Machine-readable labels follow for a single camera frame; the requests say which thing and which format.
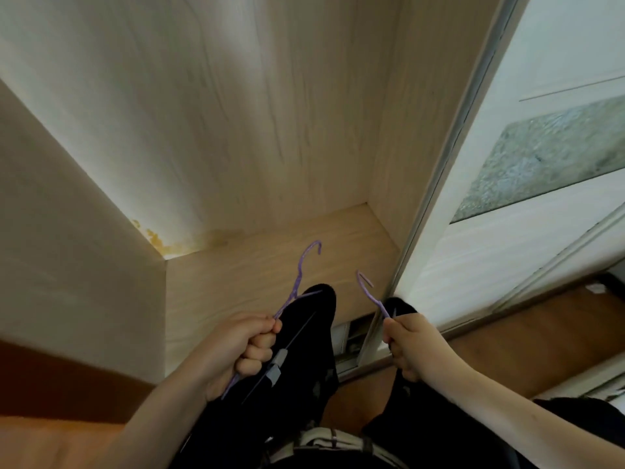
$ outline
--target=closet side panel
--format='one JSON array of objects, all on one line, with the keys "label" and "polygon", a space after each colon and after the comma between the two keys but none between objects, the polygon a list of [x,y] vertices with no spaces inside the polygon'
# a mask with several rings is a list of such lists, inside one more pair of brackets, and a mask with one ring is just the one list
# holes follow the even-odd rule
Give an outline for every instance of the closet side panel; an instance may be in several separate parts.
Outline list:
[{"label": "closet side panel", "polygon": [[157,382],[165,262],[0,82],[0,339]]},{"label": "closet side panel", "polygon": [[403,0],[369,204],[402,247],[500,0]]},{"label": "closet side panel", "polygon": [[0,77],[166,258],[367,201],[401,0],[0,0]]}]

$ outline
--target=person's left hand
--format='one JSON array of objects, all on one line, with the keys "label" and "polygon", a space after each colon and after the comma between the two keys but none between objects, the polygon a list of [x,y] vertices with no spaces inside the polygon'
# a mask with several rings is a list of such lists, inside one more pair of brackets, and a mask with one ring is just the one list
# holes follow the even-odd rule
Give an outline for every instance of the person's left hand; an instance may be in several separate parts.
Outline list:
[{"label": "person's left hand", "polygon": [[181,371],[202,379],[206,399],[214,400],[238,372],[256,375],[272,357],[282,322],[263,313],[237,313],[219,323],[184,360]]}]

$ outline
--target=black pants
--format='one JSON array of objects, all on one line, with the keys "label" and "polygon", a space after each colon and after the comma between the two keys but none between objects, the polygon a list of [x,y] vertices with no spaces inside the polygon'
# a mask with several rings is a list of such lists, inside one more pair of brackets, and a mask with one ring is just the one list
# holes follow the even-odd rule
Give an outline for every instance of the black pants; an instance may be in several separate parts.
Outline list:
[{"label": "black pants", "polygon": [[[338,387],[330,339],[336,295],[325,284],[306,290],[310,291],[321,292],[295,301],[282,316],[283,330],[273,350],[276,355],[288,348],[288,354],[275,386],[262,376],[270,366],[266,364],[258,376],[233,387],[223,401],[210,402],[171,467],[257,468],[268,450],[319,424]],[[415,312],[399,298],[390,298],[385,305],[396,315]],[[537,403],[625,447],[625,417],[608,403],[578,398]],[[411,468],[534,467],[487,427],[425,383],[406,381],[399,371],[386,408],[363,428],[363,434]],[[320,456],[324,457],[338,463],[338,458],[349,455]]]}]

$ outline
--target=belt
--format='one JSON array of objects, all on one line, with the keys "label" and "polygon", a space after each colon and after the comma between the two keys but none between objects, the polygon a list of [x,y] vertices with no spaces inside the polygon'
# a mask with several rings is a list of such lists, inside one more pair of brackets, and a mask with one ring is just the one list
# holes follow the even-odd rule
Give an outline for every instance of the belt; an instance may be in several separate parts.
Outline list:
[{"label": "belt", "polygon": [[362,451],[381,459],[391,467],[408,469],[408,466],[398,457],[373,443],[369,438],[359,438],[353,434],[331,430],[330,428],[313,428],[303,432],[298,440],[286,444],[273,453],[267,462],[273,464],[282,459],[292,457],[300,451],[314,450]]}]

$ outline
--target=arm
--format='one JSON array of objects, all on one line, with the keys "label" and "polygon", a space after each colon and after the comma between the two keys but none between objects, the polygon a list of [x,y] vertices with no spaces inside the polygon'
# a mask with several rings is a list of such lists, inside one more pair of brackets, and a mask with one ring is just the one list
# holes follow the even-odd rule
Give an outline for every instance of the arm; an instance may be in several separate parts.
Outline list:
[{"label": "arm", "polygon": [[544,410],[469,367],[420,314],[387,318],[384,341],[409,380],[425,382],[539,468],[612,469],[625,449]]},{"label": "arm", "polygon": [[239,313],[223,321],[139,407],[97,469],[166,468],[206,402],[221,396],[235,370],[255,375],[271,359],[281,322]]}]

